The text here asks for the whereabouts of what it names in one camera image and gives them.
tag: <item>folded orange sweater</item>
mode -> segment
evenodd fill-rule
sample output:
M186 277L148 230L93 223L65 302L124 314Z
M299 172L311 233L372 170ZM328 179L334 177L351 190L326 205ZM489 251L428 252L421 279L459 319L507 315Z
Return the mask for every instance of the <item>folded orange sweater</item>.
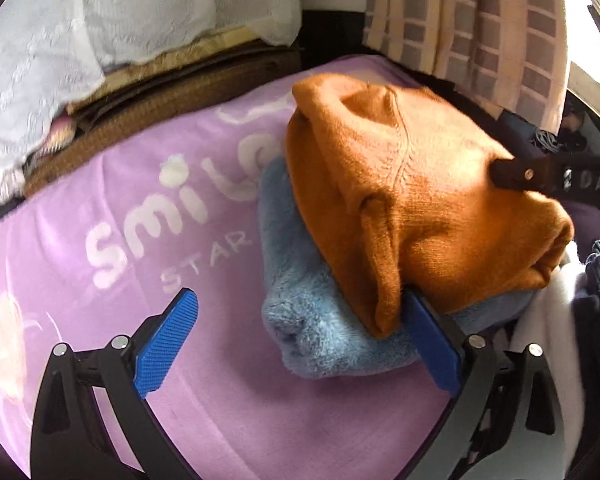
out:
M298 208L360 321L397 329L400 289L439 312L543 288L573 238L560 204L496 188L512 158L429 89L322 74L297 83L286 158Z

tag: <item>folded blue towel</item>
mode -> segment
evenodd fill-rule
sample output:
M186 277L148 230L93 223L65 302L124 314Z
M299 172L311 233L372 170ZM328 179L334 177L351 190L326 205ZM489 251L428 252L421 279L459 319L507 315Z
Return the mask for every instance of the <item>folded blue towel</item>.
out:
M353 314L302 221L284 158L262 175L258 220L268 290L262 317L290 371L310 379L365 376L419 359L404 329L378 340ZM501 294L452 318L466 334L477 333L519 316L532 295Z

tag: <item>beige checkered curtain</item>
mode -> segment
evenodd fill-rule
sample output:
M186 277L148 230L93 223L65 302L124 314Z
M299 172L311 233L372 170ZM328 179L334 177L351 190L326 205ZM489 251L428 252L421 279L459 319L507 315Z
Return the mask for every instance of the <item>beige checkered curtain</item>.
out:
M365 44L557 132L568 81L564 0L367 0Z

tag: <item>pink blanket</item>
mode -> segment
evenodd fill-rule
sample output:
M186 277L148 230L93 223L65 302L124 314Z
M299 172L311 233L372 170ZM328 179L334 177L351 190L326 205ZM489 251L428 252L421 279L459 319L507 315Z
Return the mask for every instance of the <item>pink blanket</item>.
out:
M313 72L325 71L406 81L375 57ZM53 345L86 350L132 333L182 286L197 292L200 317L148 401L205 480L392 480L418 449L447 400L420 364L303 380L262 325L257 183L305 75L151 128L0 222L0 442L24 471Z

